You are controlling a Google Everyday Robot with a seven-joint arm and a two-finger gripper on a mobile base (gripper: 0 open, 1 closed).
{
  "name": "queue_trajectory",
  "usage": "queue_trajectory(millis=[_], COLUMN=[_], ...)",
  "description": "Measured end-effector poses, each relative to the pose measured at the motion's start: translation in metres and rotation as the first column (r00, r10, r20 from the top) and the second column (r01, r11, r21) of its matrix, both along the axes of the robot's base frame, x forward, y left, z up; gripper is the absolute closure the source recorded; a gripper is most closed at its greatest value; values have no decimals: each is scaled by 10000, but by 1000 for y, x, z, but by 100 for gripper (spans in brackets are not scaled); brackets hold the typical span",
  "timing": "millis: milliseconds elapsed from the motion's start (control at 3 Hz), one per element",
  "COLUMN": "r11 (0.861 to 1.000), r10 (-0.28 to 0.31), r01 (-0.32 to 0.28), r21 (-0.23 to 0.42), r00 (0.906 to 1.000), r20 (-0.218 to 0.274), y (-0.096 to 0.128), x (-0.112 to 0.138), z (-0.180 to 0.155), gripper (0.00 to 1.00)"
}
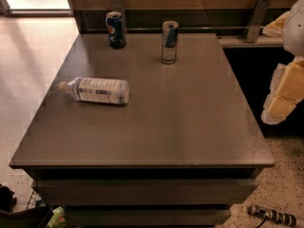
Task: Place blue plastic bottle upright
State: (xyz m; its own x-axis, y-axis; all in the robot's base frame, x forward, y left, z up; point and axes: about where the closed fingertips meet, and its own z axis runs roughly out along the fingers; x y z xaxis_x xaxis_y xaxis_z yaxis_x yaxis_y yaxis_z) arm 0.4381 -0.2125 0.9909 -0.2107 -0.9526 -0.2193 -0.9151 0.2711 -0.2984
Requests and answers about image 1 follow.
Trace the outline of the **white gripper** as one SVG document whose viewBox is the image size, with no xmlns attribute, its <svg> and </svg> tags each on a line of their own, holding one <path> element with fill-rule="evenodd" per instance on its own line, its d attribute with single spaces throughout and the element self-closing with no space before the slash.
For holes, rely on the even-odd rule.
<svg viewBox="0 0 304 228">
<path fill-rule="evenodd" d="M 282 37 L 288 16 L 289 12 L 284 12 L 268 24 L 262 33 L 269 37 Z M 278 64 L 269 88 L 261 120 L 269 125 L 280 124 L 304 99 L 304 59 L 295 57 L 288 65 Z"/>
</svg>

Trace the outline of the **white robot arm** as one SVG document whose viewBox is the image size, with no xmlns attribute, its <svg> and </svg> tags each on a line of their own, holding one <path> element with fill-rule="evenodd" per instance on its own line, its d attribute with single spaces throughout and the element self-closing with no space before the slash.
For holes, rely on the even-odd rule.
<svg viewBox="0 0 304 228">
<path fill-rule="evenodd" d="M 283 48 L 293 54 L 288 64 L 278 64 L 261 113 L 265 124 L 280 124 L 304 100 L 304 0 L 267 25 L 263 34 L 282 37 Z"/>
</svg>

